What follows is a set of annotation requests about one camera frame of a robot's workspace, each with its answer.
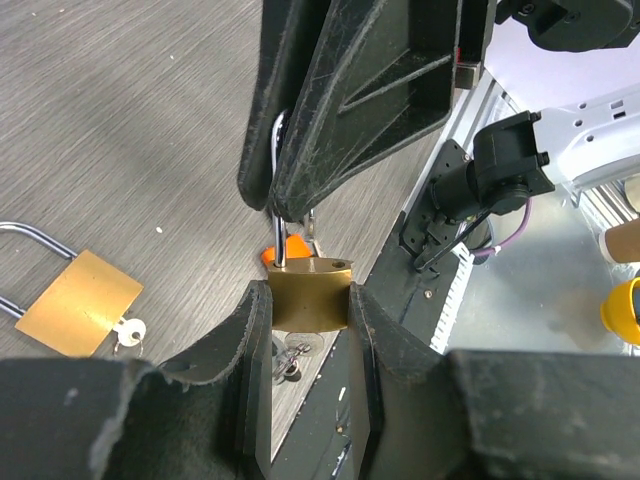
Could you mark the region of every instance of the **orange tag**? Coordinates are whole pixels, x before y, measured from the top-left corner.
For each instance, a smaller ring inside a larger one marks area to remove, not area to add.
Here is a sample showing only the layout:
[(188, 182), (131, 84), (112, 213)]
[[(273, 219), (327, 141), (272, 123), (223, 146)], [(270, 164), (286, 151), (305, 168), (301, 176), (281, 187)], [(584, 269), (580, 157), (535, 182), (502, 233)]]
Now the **orange tag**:
[[(298, 235), (290, 235), (287, 238), (287, 258), (309, 258), (313, 257), (313, 252), (304, 241), (304, 239)], [(262, 252), (262, 262), (269, 266), (271, 262), (276, 259), (275, 247), (269, 247)]]

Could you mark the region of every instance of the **screw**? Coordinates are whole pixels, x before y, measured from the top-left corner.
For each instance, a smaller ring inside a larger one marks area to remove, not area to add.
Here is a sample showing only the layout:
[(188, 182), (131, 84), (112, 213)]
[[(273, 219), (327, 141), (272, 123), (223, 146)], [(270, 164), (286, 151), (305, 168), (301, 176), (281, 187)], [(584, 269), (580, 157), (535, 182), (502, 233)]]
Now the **screw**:
[(573, 23), (577, 20), (580, 20), (580, 12), (569, 12), (564, 17), (564, 23)]
[(527, 3), (520, 9), (520, 15), (526, 17), (527, 15), (531, 15), (535, 10), (536, 6), (533, 3)]

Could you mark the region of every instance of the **metal bracket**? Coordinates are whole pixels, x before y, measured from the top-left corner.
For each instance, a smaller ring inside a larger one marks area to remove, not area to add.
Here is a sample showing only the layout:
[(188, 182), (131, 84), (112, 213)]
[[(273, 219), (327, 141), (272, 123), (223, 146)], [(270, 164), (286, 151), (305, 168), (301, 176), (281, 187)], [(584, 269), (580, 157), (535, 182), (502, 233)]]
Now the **metal bracket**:
[(431, 196), (431, 186), (442, 175), (470, 160), (471, 157), (455, 140), (447, 140), (442, 145), (400, 234), (400, 244), (413, 257), (418, 257), (425, 250), (435, 254), (439, 246), (455, 237), (459, 224), (448, 222), (438, 213)]
[(549, 155), (543, 171), (554, 184), (586, 189), (638, 171), (638, 85), (540, 114), (536, 145)]

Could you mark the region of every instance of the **key ring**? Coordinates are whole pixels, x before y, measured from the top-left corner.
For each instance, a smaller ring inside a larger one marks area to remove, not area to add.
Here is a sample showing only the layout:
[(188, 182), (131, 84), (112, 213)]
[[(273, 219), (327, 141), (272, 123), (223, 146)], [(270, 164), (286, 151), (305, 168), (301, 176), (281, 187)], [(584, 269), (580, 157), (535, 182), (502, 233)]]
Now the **key ring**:
[(118, 338), (113, 347), (113, 356), (118, 355), (120, 346), (122, 345), (127, 348), (139, 347), (137, 357), (142, 357), (144, 350), (142, 341), (147, 333), (147, 326), (142, 320), (138, 318), (131, 318), (129, 320), (121, 318), (120, 322), (113, 328), (113, 331), (118, 334)]
[[(135, 345), (135, 346), (139, 347), (138, 355), (136, 355), (136, 357), (137, 357), (137, 358), (140, 358), (140, 357), (142, 357), (142, 353), (143, 353), (143, 351), (144, 351), (144, 347), (143, 347), (143, 345), (142, 345), (142, 338), (140, 338), (140, 334), (138, 334), (138, 332), (134, 332), (134, 333), (132, 333), (132, 334), (131, 334), (131, 337), (132, 337), (133, 339), (135, 339), (135, 340), (138, 340), (138, 343)], [(114, 356), (114, 357), (117, 357), (117, 356), (118, 356), (118, 350), (119, 350), (120, 345), (122, 345), (122, 344), (120, 343), (120, 340), (117, 340), (117, 339), (116, 339), (116, 343), (115, 343), (115, 345), (113, 346), (113, 356)]]

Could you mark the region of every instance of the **padlock shackle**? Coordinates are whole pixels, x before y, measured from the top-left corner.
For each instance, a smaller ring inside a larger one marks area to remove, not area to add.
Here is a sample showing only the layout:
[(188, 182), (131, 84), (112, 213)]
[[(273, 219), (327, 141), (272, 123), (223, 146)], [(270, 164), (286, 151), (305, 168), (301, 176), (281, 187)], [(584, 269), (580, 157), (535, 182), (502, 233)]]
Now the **padlock shackle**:
[[(75, 251), (58, 242), (55, 238), (50, 237), (42, 230), (38, 230), (37, 228), (32, 227), (31, 225), (27, 225), (26, 223), (8, 221), (0, 222), (0, 233), (2, 232), (21, 233), (22, 235), (26, 235), (30, 239), (38, 242), (43, 247), (46, 247), (53, 253), (61, 256), (65, 260), (73, 260), (78, 256)], [(5, 310), (2, 304), (0, 304), (0, 308), (2, 310)]]
[(7, 300), (4, 297), (0, 297), (0, 310), (17, 319), (21, 319), (22, 315), (26, 313), (26, 310), (24, 308), (13, 303), (11, 300)]
[[(271, 170), (273, 172), (273, 178), (276, 176), (276, 168), (278, 167), (278, 154), (280, 144), (284, 139), (284, 119), (287, 115), (287, 111), (280, 113), (276, 121), (273, 122), (271, 128)], [(282, 217), (275, 214), (273, 216), (273, 231), (275, 232), (275, 259), (274, 265), (278, 268), (282, 268), (287, 264), (287, 224)]]

